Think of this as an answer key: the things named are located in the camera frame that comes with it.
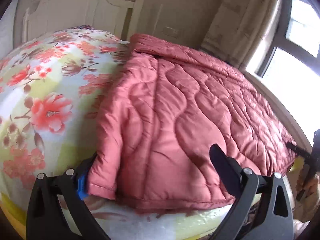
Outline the person's right hand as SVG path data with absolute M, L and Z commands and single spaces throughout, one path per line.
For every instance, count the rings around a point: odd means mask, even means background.
M 300 171 L 296 190 L 297 192 L 305 190 L 306 198 L 302 201 L 302 221 L 296 219 L 293 221 L 295 238 L 297 238 L 307 227 L 307 225 L 310 223 L 310 220 L 313 218 L 317 209 L 319 208 L 319 173 L 316 173 L 316 175 L 305 186 L 303 183 L 304 179 L 302 171 Z

